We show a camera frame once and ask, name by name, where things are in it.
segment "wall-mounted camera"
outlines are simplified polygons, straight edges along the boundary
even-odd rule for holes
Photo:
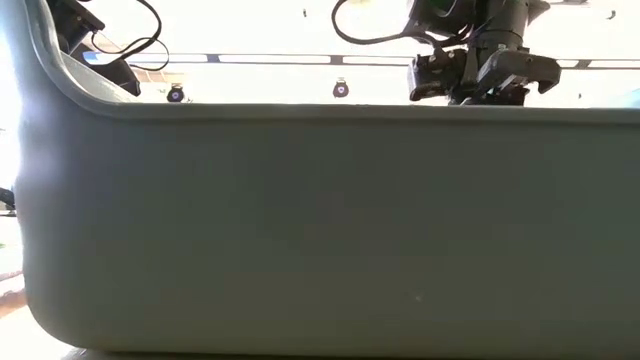
[[[65,54],[73,53],[90,32],[104,30],[104,23],[76,0],[47,0],[47,4],[56,26],[58,45]]]
[[[182,85],[173,84],[171,90],[167,93],[168,102],[182,102],[184,100],[184,91]]]
[[[349,95],[349,85],[345,79],[340,78],[336,81],[336,85],[333,87],[333,97],[343,98]]]

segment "robotic arm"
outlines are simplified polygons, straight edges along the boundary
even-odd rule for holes
[[[560,82],[554,59],[530,54],[523,46],[526,27],[550,8],[542,0],[410,0],[405,30],[370,40],[338,29],[335,14],[346,1],[338,1],[332,18],[341,38],[365,45],[412,37],[433,47],[433,54],[417,56],[409,67],[412,101],[447,96],[451,105],[522,106],[529,83],[537,82],[542,94]]]

